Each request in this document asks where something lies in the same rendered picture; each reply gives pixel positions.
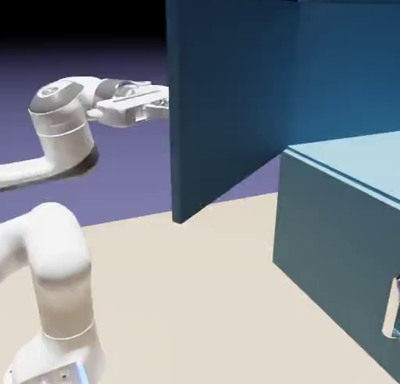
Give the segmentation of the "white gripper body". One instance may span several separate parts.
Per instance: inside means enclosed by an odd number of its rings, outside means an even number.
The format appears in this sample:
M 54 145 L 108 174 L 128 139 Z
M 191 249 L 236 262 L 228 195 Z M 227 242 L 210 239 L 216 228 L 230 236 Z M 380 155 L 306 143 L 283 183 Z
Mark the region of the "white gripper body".
M 169 100 L 169 88 L 157 84 L 124 84 L 116 93 L 95 104 L 95 120 L 115 128 L 125 128 L 148 121 L 145 105 Z

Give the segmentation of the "grey-blue cabinet door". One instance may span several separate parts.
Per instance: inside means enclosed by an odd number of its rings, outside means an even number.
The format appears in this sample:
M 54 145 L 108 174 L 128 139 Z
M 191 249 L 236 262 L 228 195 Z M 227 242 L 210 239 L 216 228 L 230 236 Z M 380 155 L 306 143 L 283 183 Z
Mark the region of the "grey-blue cabinet door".
M 400 204 L 285 154 L 273 262 L 400 384 L 400 340 L 381 332 L 400 274 Z

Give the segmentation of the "dark blue cabinet door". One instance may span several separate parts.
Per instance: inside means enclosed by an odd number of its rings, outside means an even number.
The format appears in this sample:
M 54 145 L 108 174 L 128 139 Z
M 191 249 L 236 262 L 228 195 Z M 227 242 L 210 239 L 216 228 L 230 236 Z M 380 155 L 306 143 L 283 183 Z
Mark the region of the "dark blue cabinet door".
M 166 0 L 174 222 L 280 153 L 298 12 L 284 0 Z

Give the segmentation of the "blue cabinet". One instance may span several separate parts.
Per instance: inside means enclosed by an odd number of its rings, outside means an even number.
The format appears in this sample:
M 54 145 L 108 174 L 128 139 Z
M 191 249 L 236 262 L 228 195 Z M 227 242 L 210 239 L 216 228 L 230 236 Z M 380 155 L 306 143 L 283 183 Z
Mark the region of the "blue cabinet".
M 400 0 L 299 4 L 290 154 L 400 204 Z

